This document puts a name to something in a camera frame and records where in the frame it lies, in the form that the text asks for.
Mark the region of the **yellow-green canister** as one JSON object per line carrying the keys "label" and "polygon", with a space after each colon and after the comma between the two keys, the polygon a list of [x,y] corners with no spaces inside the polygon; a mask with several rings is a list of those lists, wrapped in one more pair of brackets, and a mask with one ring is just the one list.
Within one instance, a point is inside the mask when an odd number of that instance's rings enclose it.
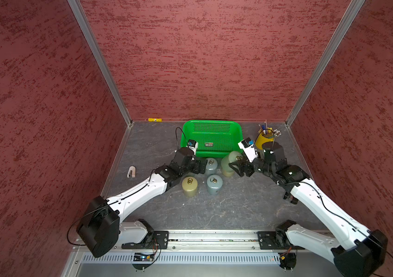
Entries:
{"label": "yellow-green canister", "polygon": [[221,173],[225,176],[225,177],[231,177],[235,174],[234,171],[232,172],[226,172],[225,170],[222,170]]}
{"label": "yellow-green canister", "polygon": [[195,177],[185,177],[181,182],[183,194],[187,197],[194,197],[198,193],[198,180]]}

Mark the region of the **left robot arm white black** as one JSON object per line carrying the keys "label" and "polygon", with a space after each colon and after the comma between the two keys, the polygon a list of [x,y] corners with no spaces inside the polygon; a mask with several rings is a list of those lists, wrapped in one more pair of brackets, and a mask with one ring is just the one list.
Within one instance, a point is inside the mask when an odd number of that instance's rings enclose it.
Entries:
{"label": "left robot arm white black", "polygon": [[75,229],[81,242],[68,239],[75,247],[87,247],[94,257],[101,257],[117,244],[141,245],[157,250],[154,229],[144,220],[126,222],[125,219],[143,204],[167,192],[186,174],[203,174],[207,160],[198,158],[191,147],[178,149],[167,165],[153,169],[144,181],[118,195],[92,199],[82,217],[70,228]]}

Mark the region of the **blue-grey canister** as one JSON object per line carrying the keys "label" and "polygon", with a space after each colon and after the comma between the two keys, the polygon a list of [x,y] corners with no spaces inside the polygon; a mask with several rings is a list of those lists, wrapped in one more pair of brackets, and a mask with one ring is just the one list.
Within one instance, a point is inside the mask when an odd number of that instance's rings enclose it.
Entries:
{"label": "blue-grey canister", "polygon": [[207,175],[216,174],[218,169],[218,161],[215,158],[207,158],[206,161],[207,164],[206,164],[205,174]]}
{"label": "blue-grey canister", "polygon": [[207,178],[207,191],[210,195],[218,195],[223,187],[224,181],[217,174],[210,175]]}

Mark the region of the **green canister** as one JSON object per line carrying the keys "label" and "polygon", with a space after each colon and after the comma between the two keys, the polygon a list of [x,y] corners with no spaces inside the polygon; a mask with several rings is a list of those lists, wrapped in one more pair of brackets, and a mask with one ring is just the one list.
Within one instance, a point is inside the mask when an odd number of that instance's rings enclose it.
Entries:
{"label": "green canister", "polygon": [[242,155],[238,151],[232,151],[227,156],[225,156],[221,161],[221,170],[226,172],[232,172],[233,170],[229,167],[229,163],[235,162],[235,158],[238,155]]}

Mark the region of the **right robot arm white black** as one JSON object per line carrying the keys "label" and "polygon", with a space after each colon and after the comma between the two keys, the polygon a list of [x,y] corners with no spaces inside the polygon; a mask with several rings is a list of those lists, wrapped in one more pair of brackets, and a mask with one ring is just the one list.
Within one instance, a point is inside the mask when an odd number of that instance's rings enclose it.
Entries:
{"label": "right robot arm white black", "polygon": [[247,138],[239,142],[242,158],[229,163],[239,176],[261,173],[292,197],[303,203],[333,234],[328,237],[308,230],[293,220],[279,225],[274,237],[280,248],[301,247],[325,258],[344,277],[370,277],[384,264],[388,239],[380,230],[371,231],[332,201],[299,166],[290,165],[284,149],[275,142],[262,146],[262,154]]}

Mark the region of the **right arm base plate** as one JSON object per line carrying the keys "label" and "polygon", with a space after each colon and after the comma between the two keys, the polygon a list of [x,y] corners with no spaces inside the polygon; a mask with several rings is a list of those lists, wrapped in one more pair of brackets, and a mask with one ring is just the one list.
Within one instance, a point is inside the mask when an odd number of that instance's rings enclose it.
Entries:
{"label": "right arm base plate", "polygon": [[277,232],[259,231],[257,236],[260,250],[287,251],[289,248],[291,250],[305,250],[302,247],[292,245],[287,239],[279,241]]}

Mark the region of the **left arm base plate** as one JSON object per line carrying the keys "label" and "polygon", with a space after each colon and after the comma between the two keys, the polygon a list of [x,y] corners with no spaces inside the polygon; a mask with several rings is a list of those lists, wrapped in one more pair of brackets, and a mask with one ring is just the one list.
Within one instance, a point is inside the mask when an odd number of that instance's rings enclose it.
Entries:
{"label": "left arm base plate", "polygon": [[168,248],[169,232],[168,231],[153,231],[148,232],[140,243],[122,244],[121,249],[150,249],[155,250],[155,247],[160,247],[162,250]]}

